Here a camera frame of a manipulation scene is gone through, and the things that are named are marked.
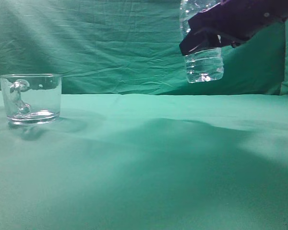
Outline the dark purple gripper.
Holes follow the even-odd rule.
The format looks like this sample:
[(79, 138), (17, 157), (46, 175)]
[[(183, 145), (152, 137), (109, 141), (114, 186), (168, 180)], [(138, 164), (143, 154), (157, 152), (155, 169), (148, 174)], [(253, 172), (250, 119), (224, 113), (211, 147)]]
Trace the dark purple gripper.
[(190, 32), (179, 47), (183, 56), (239, 46), (257, 32), (288, 18), (288, 0), (223, 0), (189, 19)]

